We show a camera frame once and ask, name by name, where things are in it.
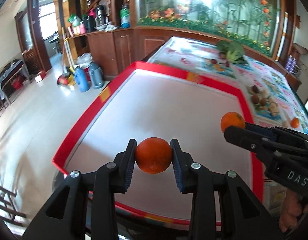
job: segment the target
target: blue jug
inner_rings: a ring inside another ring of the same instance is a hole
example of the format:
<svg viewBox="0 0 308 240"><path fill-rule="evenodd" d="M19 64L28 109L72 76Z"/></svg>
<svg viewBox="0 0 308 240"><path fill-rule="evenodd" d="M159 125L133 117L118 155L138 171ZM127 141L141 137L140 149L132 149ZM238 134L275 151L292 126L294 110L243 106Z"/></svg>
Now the blue jug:
<svg viewBox="0 0 308 240"><path fill-rule="evenodd" d="M86 92L90 89L90 85L87 82L84 70L80 67L76 67L74 72L74 78L81 92Z"/></svg>
<svg viewBox="0 0 308 240"><path fill-rule="evenodd" d="M104 80L102 78L103 71L98 64L92 62L88 68L88 73L90 75L92 85L95 89L99 89L104 86Z"/></svg>

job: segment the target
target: human hand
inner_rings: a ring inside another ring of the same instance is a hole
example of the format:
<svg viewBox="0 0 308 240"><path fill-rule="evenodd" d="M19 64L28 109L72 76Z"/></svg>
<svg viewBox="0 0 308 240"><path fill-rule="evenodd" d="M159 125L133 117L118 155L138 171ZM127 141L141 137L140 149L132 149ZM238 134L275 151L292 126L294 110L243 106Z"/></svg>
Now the human hand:
<svg viewBox="0 0 308 240"><path fill-rule="evenodd" d="M285 233L288 228L294 229L297 226L297 217L302 213L306 214L308 212L308 204L305 206L304 210L298 201L298 195L287 190L286 198L282 205L281 217L279 219L279 227L282 232Z"/></svg>

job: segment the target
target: orange fruit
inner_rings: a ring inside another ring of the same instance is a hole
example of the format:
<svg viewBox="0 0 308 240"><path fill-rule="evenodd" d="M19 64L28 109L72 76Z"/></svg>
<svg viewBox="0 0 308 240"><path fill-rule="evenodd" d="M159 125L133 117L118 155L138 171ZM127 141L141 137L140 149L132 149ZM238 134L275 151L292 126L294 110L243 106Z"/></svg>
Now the orange fruit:
<svg viewBox="0 0 308 240"><path fill-rule="evenodd" d="M291 122L290 122L290 126L293 128L297 128L299 127L299 120L297 117L295 117Z"/></svg>
<svg viewBox="0 0 308 240"><path fill-rule="evenodd" d="M229 112L224 114L221 120L222 132L224 132L225 129L231 125L245 129L245 120L240 114L236 112Z"/></svg>
<svg viewBox="0 0 308 240"><path fill-rule="evenodd" d="M172 158L172 149L168 142L157 137L145 139L135 150L137 166L150 174L165 171L170 166Z"/></svg>

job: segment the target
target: white lettering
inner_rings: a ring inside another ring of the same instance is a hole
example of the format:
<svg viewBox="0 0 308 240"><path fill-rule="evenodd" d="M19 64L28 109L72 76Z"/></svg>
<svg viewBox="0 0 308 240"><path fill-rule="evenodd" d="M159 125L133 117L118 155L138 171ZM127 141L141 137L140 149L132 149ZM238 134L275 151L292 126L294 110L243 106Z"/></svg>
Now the white lettering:
<svg viewBox="0 0 308 240"><path fill-rule="evenodd" d="M302 186L305 186L307 181L308 181L308 178L305 178L303 183L302 183Z"/></svg>
<svg viewBox="0 0 308 240"><path fill-rule="evenodd" d="M295 172L291 171L287 178L292 179L294 177L294 175L295 175Z"/></svg>
<svg viewBox="0 0 308 240"><path fill-rule="evenodd" d="M299 180L300 180L300 175L294 180L294 182L299 183Z"/></svg>

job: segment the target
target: white floor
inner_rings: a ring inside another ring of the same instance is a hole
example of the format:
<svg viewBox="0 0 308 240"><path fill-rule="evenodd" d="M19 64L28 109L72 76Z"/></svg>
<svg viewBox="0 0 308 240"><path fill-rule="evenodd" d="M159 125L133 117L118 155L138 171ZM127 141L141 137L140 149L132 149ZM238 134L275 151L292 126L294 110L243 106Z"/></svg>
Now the white floor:
<svg viewBox="0 0 308 240"><path fill-rule="evenodd" d="M59 55L46 78L26 85L0 112L0 184L17 192L16 209L32 219L52 193L52 157L78 118L102 89L81 93L58 86Z"/></svg>

